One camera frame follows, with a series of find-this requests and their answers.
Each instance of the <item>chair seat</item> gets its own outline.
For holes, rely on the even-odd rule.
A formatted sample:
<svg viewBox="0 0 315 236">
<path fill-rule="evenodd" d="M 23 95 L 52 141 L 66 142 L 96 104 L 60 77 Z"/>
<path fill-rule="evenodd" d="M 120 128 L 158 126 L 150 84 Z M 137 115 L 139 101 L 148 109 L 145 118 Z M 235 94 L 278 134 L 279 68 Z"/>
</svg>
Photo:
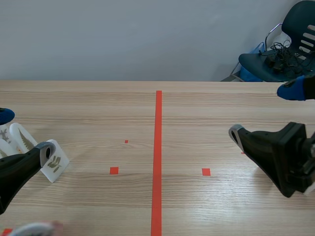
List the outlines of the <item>chair seat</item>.
<svg viewBox="0 0 315 236">
<path fill-rule="evenodd" d="M 273 52 L 271 50 L 266 53 L 263 53 L 263 55 L 269 55 L 272 53 Z M 264 63 L 266 58 L 267 57 L 260 56 L 259 54 L 242 54 L 239 57 L 239 62 L 245 69 L 247 69 L 254 76 L 266 82 L 285 82 L 285 81 L 290 81 L 294 79 L 292 77 L 291 78 L 287 77 L 285 73 L 279 73 L 279 74 L 274 73 L 273 68 L 269 68 Z M 311 71 L 305 72 L 306 75 L 311 74 L 311 73 L 313 72 Z"/>
</svg>

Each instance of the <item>white card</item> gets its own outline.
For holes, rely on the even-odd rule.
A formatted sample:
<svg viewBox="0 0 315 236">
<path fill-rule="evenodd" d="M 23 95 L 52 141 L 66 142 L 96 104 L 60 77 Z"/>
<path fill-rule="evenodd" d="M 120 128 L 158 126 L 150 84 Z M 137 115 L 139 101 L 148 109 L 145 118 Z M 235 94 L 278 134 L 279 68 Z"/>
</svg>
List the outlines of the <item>white card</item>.
<svg viewBox="0 0 315 236">
<path fill-rule="evenodd" d="M 16 141 L 12 138 L 9 127 L 4 125 L 0 125 L 0 139 L 5 140 L 8 144 L 10 144 L 15 150 L 17 150 L 19 153 L 22 153 L 22 151 L 19 149 Z"/>
<path fill-rule="evenodd" d="M 0 159 L 15 154 L 19 154 L 19 152 L 14 150 L 5 140 L 0 139 Z"/>
<path fill-rule="evenodd" d="M 30 135 L 30 133 L 19 123 L 10 125 L 10 134 L 16 141 L 18 148 L 22 153 L 32 150 L 38 142 Z"/>
<path fill-rule="evenodd" d="M 10 125 L 10 133 L 23 153 L 30 151 L 38 144 L 32 135 L 19 123 L 13 123 Z M 56 151 L 45 166 L 40 170 L 49 179 L 49 181 L 53 183 L 65 170 L 69 164 L 69 160 L 57 141 L 49 140 L 49 142 L 52 142 L 56 146 Z"/>
<path fill-rule="evenodd" d="M 49 181 L 53 183 L 66 169 L 69 164 L 69 159 L 56 140 L 50 139 L 48 142 L 53 143 L 56 146 L 56 151 L 42 168 L 42 172 L 46 175 Z"/>
</svg>

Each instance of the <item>table surface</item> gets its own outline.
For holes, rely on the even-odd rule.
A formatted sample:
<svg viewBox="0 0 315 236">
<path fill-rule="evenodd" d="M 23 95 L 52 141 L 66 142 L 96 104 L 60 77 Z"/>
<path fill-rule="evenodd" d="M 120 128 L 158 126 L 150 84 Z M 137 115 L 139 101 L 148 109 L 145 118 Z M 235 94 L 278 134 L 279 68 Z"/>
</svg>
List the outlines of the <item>table surface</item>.
<svg viewBox="0 0 315 236">
<path fill-rule="evenodd" d="M 60 220 L 64 235 L 149 236 L 156 90 L 162 90 L 163 236 L 310 236 L 315 194 L 285 198 L 231 141 L 229 128 L 315 131 L 315 102 L 285 101 L 279 84 L 0 81 L 1 107 L 70 164 L 39 172 L 0 216 L 0 231 Z M 109 175 L 118 166 L 118 175 Z M 211 177 L 202 175 L 211 169 Z"/>
</svg>

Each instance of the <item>black chair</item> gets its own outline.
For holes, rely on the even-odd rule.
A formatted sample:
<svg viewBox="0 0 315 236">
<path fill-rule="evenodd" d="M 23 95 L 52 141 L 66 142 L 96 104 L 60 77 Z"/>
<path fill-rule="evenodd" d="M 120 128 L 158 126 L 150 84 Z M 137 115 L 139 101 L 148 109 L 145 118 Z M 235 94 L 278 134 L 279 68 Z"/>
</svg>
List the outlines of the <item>black chair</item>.
<svg viewBox="0 0 315 236">
<path fill-rule="evenodd" d="M 315 51 L 315 1 L 301 1 L 294 5 L 287 14 L 283 24 L 278 24 L 270 31 L 265 39 L 265 49 L 267 50 L 267 38 L 278 26 L 282 25 L 282 31 L 290 36 L 292 42 L 290 50 L 299 51 Z M 274 50 L 263 53 L 263 55 L 273 54 Z M 304 74 L 313 74 L 315 71 L 314 54 L 305 55 L 305 59 L 299 59 L 299 63 L 307 65 L 307 71 Z M 294 78 L 288 77 L 285 73 L 275 73 L 273 68 L 269 68 L 264 62 L 266 56 L 259 54 L 242 54 L 239 57 L 240 64 L 250 73 L 266 82 L 284 82 Z"/>
</svg>

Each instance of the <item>gray metal piece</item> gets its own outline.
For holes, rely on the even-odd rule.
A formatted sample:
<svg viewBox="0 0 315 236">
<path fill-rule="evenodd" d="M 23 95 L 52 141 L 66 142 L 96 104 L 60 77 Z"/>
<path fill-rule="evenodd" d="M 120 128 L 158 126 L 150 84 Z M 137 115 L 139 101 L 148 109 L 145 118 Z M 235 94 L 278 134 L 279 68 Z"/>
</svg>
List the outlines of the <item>gray metal piece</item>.
<svg viewBox="0 0 315 236">
<path fill-rule="evenodd" d="M 240 124 L 235 124 L 235 125 L 233 125 L 233 126 L 229 129 L 228 134 L 229 134 L 230 138 L 237 144 L 237 146 L 238 146 L 242 151 L 244 151 L 244 148 L 243 148 L 243 145 L 242 145 L 240 136 L 239 136 L 239 134 L 238 134 L 238 131 L 239 131 L 240 129 L 244 129 L 244 127 L 241 126 Z"/>
<path fill-rule="evenodd" d="M 279 26 L 282 26 L 282 23 L 277 24 L 277 26 L 274 27 L 274 28 L 267 34 L 267 36 L 266 36 L 266 38 L 265 38 L 265 52 L 266 52 L 267 49 L 268 49 L 268 48 L 267 48 L 267 39 L 268 39 L 269 35 L 270 35 L 273 31 L 275 31 L 276 28 L 278 28 Z"/>
<path fill-rule="evenodd" d="M 312 155 L 312 158 L 315 158 L 315 144 L 311 146 L 311 155 Z"/>
<path fill-rule="evenodd" d="M 40 166 L 43 168 L 50 157 L 55 153 L 56 146 L 50 142 L 42 142 L 40 144 L 37 144 L 35 148 L 38 148 L 40 150 Z"/>
</svg>

